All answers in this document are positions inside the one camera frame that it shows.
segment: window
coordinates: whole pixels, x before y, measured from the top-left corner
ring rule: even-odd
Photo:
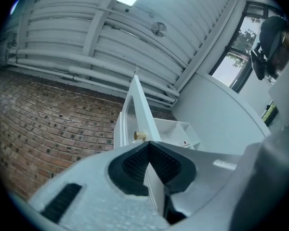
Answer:
[[[250,51],[259,42],[257,35],[261,23],[276,15],[283,17],[283,12],[265,4],[248,2],[234,35],[210,75],[239,93],[252,72]]]
[[[262,120],[267,126],[269,126],[277,114],[278,109],[276,105],[274,103],[271,103],[271,105],[268,105],[264,115],[262,116]]]

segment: white wall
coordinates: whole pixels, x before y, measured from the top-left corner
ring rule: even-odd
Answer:
[[[270,134],[257,113],[234,91],[208,74],[195,74],[172,111],[189,122],[205,151],[243,154]]]
[[[266,106],[270,105],[272,98],[268,91],[272,85],[265,79],[258,80],[254,71],[250,74],[242,90],[239,92],[241,96],[256,113],[261,116],[266,110]]]

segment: window frame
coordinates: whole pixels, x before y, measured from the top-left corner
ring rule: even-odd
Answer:
[[[263,15],[248,13],[247,11],[248,11],[248,7],[250,5],[256,5],[256,6],[262,7],[263,8]],[[274,13],[279,14],[280,16],[284,17],[284,13],[282,12],[282,10],[280,10],[276,7],[273,7],[273,6],[270,6],[267,4],[263,4],[263,3],[259,3],[259,2],[249,2],[248,1],[246,3],[245,8],[242,12],[242,16],[239,20],[239,23],[235,29],[233,36],[231,37],[229,43],[225,47],[221,57],[216,62],[214,67],[211,69],[211,71],[209,72],[209,75],[212,76],[215,73],[215,71],[218,69],[218,67],[220,66],[220,64],[222,63],[222,61],[224,60],[224,58],[226,57],[226,55],[228,53],[235,54],[235,55],[239,56],[240,58],[248,61],[246,66],[244,67],[244,69],[238,73],[237,77],[233,80],[232,84],[229,86],[229,88],[234,90],[236,93],[239,93],[242,90],[243,86],[245,85],[248,78],[250,77],[250,74],[252,73],[251,55],[248,53],[242,52],[240,50],[237,50],[231,46],[235,42],[236,38],[239,35],[239,31],[240,31],[240,28],[242,26],[242,23],[243,23],[245,17],[250,17],[250,18],[254,18],[254,19],[267,19],[268,14],[269,14],[269,9],[272,10]]]

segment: black object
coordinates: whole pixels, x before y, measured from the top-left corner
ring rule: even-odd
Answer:
[[[167,144],[161,145],[153,141],[142,143],[112,160],[108,174],[111,181],[124,193],[148,196],[148,188],[143,183],[146,168],[151,163],[164,184],[163,216],[173,224],[186,216],[173,208],[170,196],[184,192],[195,180],[196,166],[190,159],[167,149],[164,145]]]
[[[58,223],[73,202],[82,186],[75,183],[66,185],[53,200],[45,207],[41,214],[54,223]]]
[[[278,49],[281,41],[281,33],[287,26],[287,21],[279,16],[269,17],[262,23],[259,41],[268,61],[270,61]]]
[[[277,116],[278,114],[278,109],[277,107],[274,107],[273,111],[271,112],[271,114],[269,115],[269,117],[266,119],[266,121],[264,122],[266,124],[266,126],[268,127],[272,121],[274,120],[274,118]]]
[[[273,223],[289,225],[289,208],[280,200],[289,193],[289,128],[261,143],[252,174],[232,216],[230,230],[259,230]]]
[[[259,80],[263,80],[265,76],[266,61],[264,59],[264,53],[259,52],[260,43],[257,44],[255,49],[250,52],[251,55],[251,66],[255,71],[255,74]]]

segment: white pipe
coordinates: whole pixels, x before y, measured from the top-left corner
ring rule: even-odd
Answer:
[[[174,88],[174,86],[173,86],[172,84],[168,84],[168,87],[169,87],[170,89],[174,90],[174,91],[177,91],[177,89]]]
[[[32,54],[32,55],[42,55],[42,56],[65,58],[65,59],[69,59],[72,61],[92,64],[94,66],[98,66],[100,68],[104,68],[104,69],[113,71],[115,73],[119,73],[119,74],[128,76],[130,78],[133,78],[133,76],[134,76],[134,72],[125,70],[125,69],[120,68],[114,64],[111,64],[111,63],[108,63],[108,62],[105,62],[105,61],[102,61],[102,60],[99,60],[99,59],[96,59],[93,57],[82,56],[82,55],[77,55],[77,54],[73,54],[73,53],[60,52],[60,51],[48,51],[48,50],[10,49],[10,54],[27,54],[27,55]],[[140,77],[140,80],[145,84],[148,84],[152,87],[156,87],[156,88],[163,90],[165,92],[171,93],[177,97],[180,95],[177,91],[174,91],[170,88],[164,87],[163,85],[161,85],[157,82],[154,82],[154,81],[152,81],[146,77]]]
[[[77,81],[80,81],[80,82],[84,82],[84,83],[88,83],[88,84],[91,84],[91,85],[99,86],[99,87],[106,88],[106,89],[109,89],[109,90],[122,92],[122,93],[125,93],[125,94],[128,93],[127,90],[122,90],[122,89],[119,89],[119,88],[116,88],[116,87],[111,87],[111,86],[108,86],[108,85],[105,85],[105,84],[101,84],[101,83],[98,83],[98,82],[95,82],[95,81],[91,81],[91,80],[87,80],[87,79],[83,79],[83,78],[79,78],[79,77],[74,77],[74,76],[71,76],[71,75],[67,75],[67,74],[63,74],[63,73],[59,73],[59,72],[54,72],[54,71],[50,71],[50,70],[46,70],[46,69],[30,67],[30,66],[26,66],[26,65],[22,65],[22,64],[16,64],[16,63],[14,63],[13,61],[10,61],[10,60],[11,59],[9,59],[9,61],[8,61],[8,63],[10,65],[14,65],[14,66],[17,66],[17,67],[20,67],[20,68],[25,68],[25,69],[28,69],[28,70],[33,70],[33,71],[37,71],[37,72],[41,72],[41,73],[46,73],[46,74],[51,74],[51,75],[55,75],[55,76],[65,77],[65,78],[68,78],[68,79],[74,79],[74,80],[77,80]],[[165,102],[162,102],[162,101],[159,101],[159,100],[155,100],[155,99],[150,98],[150,97],[146,97],[146,99],[151,100],[151,101],[156,102],[156,103],[160,103],[160,104],[172,107],[172,105],[169,104],[169,103],[165,103]]]
[[[63,66],[63,65],[59,65],[59,64],[55,64],[55,63],[51,63],[51,62],[46,62],[46,61],[30,60],[30,59],[16,59],[16,58],[9,59],[9,62],[11,62],[11,63],[20,63],[20,64],[31,64],[31,65],[40,66],[40,67],[56,68],[56,69],[59,69],[59,70],[69,71],[70,73],[73,73],[73,74],[87,75],[87,76],[91,76],[91,77],[94,77],[94,78],[102,79],[102,80],[105,80],[105,81],[110,81],[110,82],[116,83],[118,85],[125,86],[127,88],[130,86],[130,82],[127,81],[127,80],[122,80],[122,79],[119,79],[119,78],[116,78],[116,77],[113,77],[113,76],[109,76],[109,75],[106,75],[106,74],[97,73],[97,72],[95,72],[93,70],[86,69],[86,68],[81,68],[81,67]],[[144,87],[143,90],[144,90],[145,93],[147,93],[149,95],[152,95],[152,96],[167,100],[169,102],[173,103],[175,101],[174,98],[169,98],[169,97],[165,96],[164,94],[161,94],[159,92],[150,90],[150,89],[148,89],[146,87]]]

